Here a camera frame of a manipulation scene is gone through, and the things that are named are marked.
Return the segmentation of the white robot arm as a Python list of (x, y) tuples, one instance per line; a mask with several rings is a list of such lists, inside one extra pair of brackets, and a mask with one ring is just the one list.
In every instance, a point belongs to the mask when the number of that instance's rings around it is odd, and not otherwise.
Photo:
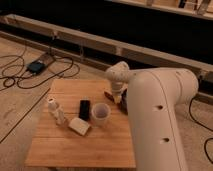
[(188, 171), (175, 106), (198, 92), (198, 79), (185, 68), (129, 68), (124, 61), (106, 71), (111, 92), (127, 89), (127, 113), (137, 171)]

